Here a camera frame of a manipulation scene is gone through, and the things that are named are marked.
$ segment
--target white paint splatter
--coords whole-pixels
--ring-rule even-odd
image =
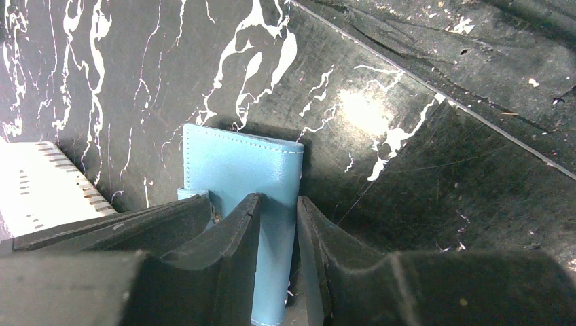
[[[470,32],[472,32],[472,29],[476,26],[476,25],[470,25],[471,22],[472,19],[470,18],[464,19],[464,17],[460,17],[460,22],[456,26],[454,26],[454,28],[450,30],[450,32],[456,34],[463,34],[464,32],[466,32],[466,34],[470,34]]]
[[[444,102],[444,100],[446,100],[446,96],[444,96],[440,93],[436,93],[436,95],[434,95],[434,98],[436,98],[436,100],[438,101],[438,104],[442,104],[442,102]]]
[[[235,127],[237,130],[241,130],[246,125],[245,119],[247,117],[249,105],[258,103],[260,101],[260,98],[265,94],[272,94],[274,86],[280,81],[280,78],[284,75],[284,73],[286,72],[288,67],[295,60],[296,52],[297,52],[296,37],[287,28],[287,25],[289,22],[289,12],[287,15],[284,16],[282,13],[282,10],[280,9],[280,4],[279,4],[278,0],[274,0],[274,2],[276,3],[276,7],[279,8],[279,11],[280,11],[280,19],[278,20],[278,24],[276,26],[268,25],[265,23],[264,14],[262,12],[262,5],[260,3],[260,0],[253,0],[252,10],[250,11],[250,14],[242,22],[240,22],[240,24],[236,27],[236,30],[234,31],[233,38],[230,40],[228,45],[224,48],[224,51],[222,52],[222,55],[220,56],[220,61],[218,64],[218,72],[216,73],[216,76],[214,77],[213,88],[208,93],[208,95],[204,96],[204,109],[198,111],[198,117],[196,117],[196,123],[197,124],[204,125],[206,123],[206,121],[208,121],[208,119],[217,115],[214,111],[209,109],[208,101],[209,101],[210,97],[212,96],[212,94],[214,94],[214,91],[216,91],[222,87],[222,80],[224,79],[223,64],[226,61],[226,59],[229,58],[230,56],[234,55],[234,54],[244,53],[248,49],[253,48],[253,45],[250,42],[250,39],[248,39],[246,41],[246,44],[242,47],[241,50],[236,50],[238,48],[238,33],[240,31],[243,31],[249,27],[260,26],[260,27],[263,27],[266,31],[268,31],[268,33],[271,36],[273,36],[273,38],[277,39],[278,37],[281,37],[282,30],[285,29],[286,39],[284,40],[284,42],[282,44],[281,55],[280,55],[280,58],[278,60],[278,66],[272,72],[272,81],[270,82],[270,87],[264,89],[262,91],[262,93],[260,93],[258,96],[253,96],[250,93],[245,94],[243,91],[241,91],[240,94],[238,95],[238,98],[236,101],[236,112],[237,113],[241,112],[242,114],[238,114],[238,116],[240,117],[241,125],[238,126],[238,124],[235,124]],[[250,70],[250,71],[247,68],[245,82],[259,71],[259,65],[257,66],[254,62],[253,62],[253,65],[251,66],[251,68],[253,68],[253,70]],[[239,103],[242,103],[245,99],[247,99],[248,95],[250,96],[250,98],[253,99],[253,101],[248,101],[248,103],[244,107],[241,107]]]
[[[380,173],[384,170],[384,166],[388,164],[388,162],[395,158],[398,155],[398,151],[402,148],[402,141],[409,139],[410,137],[414,136],[416,132],[422,127],[424,120],[426,119],[426,113],[428,109],[434,104],[436,100],[433,99],[430,103],[428,103],[424,109],[420,112],[420,121],[418,121],[417,125],[414,127],[412,132],[405,132],[402,128],[395,128],[395,129],[388,129],[386,130],[386,139],[382,143],[382,145],[387,144],[390,147],[390,153],[388,154],[387,159],[382,159],[380,157],[380,152],[378,151],[378,141],[373,140],[374,144],[372,145],[372,150],[376,151],[377,161],[372,168],[372,174],[368,177],[368,181],[375,181],[379,176]]]
[[[8,77],[12,83],[12,89],[16,96],[16,100],[9,106],[10,112],[14,121],[2,122],[3,133],[8,138],[8,135],[17,137],[22,134],[22,116],[20,115],[20,104],[26,96],[26,76],[21,64],[21,53],[19,41],[26,39],[26,32],[28,31],[28,1],[24,5],[13,4],[12,1],[7,0],[4,5],[4,17],[6,33],[10,35],[4,41],[3,58],[4,65],[8,72]]]
[[[132,128],[130,128],[130,136],[128,137],[128,158],[126,159],[126,165],[120,171],[120,181],[122,181],[122,173],[126,172],[128,164],[130,164],[130,153],[132,152]]]
[[[80,18],[82,16],[82,2],[78,1],[76,5],[76,15],[74,17],[70,16],[70,5],[72,4],[73,0],[68,0],[66,3],[64,21],[62,22],[62,26],[64,28],[64,33],[66,33],[66,47],[64,49],[64,62],[62,64],[62,86],[60,87],[60,93],[62,94],[62,103],[65,106],[64,115],[62,119],[56,119],[52,122],[52,127],[56,129],[56,135],[58,135],[59,130],[64,130],[66,124],[68,123],[68,119],[70,117],[70,110],[72,108],[72,96],[68,90],[68,76],[69,72],[69,60],[70,56],[74,57],[74,51],[72,48],[72,41],[74,37],[72,33],[76,31],[78,28],[78,24],[80,23]]]
[[[540,83],[535,81],[534,78],[530,78],[528,84],[532,85],[532,87],[538,87],[540,85]]]
[[[569,263],[568,263],[568,269],[576,272],[576,259],[572,259]]]
[[[352,158],[352,153],[348,153],[348,157],[350,158],[350,164],[346,167],[346,170],[344,170],[344,173],[347,173],[352,168],[352,164],[354,164],[354,159]]]

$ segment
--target white grille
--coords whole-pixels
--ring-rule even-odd
[[[13,237],[116,213],[50,142],[0,142],[0,212]]]

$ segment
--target debris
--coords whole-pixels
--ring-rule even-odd
[[[540,249],[540,248],[542,248],[542,244],[535,243],[535,242],[532,242],[529,245],[524,246],[524,249],[528,249],[528,250],[536,250],[536,249]]]
[[[472,32],[472,29],[476,26],[476,25],[470,25],[471,22],[472,19],[470,18],[464,19],[464,17],[460,17],[460,22],[456,26],[454,26],[454,28],[450,32],[456,34],[463,34],[464,32],[466,32],[466,34],[470,34],[470,32]]]
[[[532,87],[538,87],[538,85],[540,85],[540,83],[535,81],[534,78],[528,79],[528,84],[532,85]]]
[[[466,250],[466,246],[462,242],[458,241],[458,243],[460,244],[460,246],[456,248],[456,251],[460,252],[462,250]]]

